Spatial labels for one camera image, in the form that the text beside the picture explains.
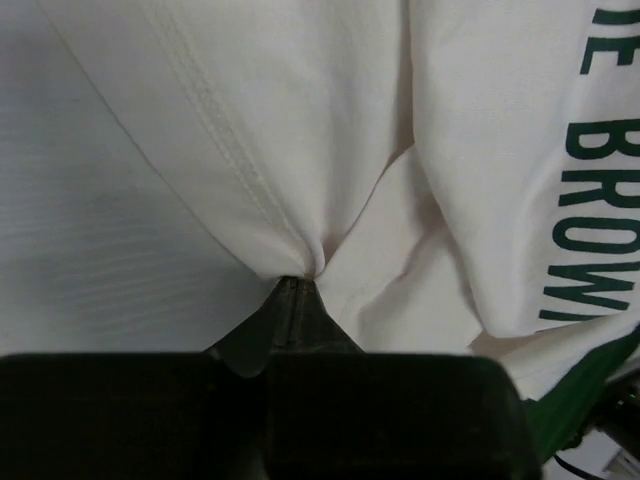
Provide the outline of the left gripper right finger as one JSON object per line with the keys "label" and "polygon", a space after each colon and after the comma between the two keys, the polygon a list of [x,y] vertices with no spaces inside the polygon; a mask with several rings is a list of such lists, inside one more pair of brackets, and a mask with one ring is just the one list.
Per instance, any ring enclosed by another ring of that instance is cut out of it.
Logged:
{"label": "left gripper right finger", "polygon": [[264,370],[272,479],[538,479],[516,389],[483,357],[366,353],[314,283],[280,280]]}

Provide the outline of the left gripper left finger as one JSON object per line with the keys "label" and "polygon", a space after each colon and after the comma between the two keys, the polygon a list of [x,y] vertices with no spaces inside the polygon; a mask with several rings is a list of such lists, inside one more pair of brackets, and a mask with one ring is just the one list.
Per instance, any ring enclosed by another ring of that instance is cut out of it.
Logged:
{"label": "left gripper left finger", "polygon": [[1,361],[5,479],[219,479],[262,421],[263,372],[300,283],[195,353],[30,353]]}

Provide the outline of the white and green raglan t-shirt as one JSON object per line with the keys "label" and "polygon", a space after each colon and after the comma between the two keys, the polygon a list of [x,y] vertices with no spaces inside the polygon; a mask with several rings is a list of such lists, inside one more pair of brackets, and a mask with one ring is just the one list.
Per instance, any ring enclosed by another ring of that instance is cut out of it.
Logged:
{"label": "white and green raglan t-shirt", "polygon": [[635,1],[5,1],[1,351],[202,351],[309,279],[543,458],[639,353]]}

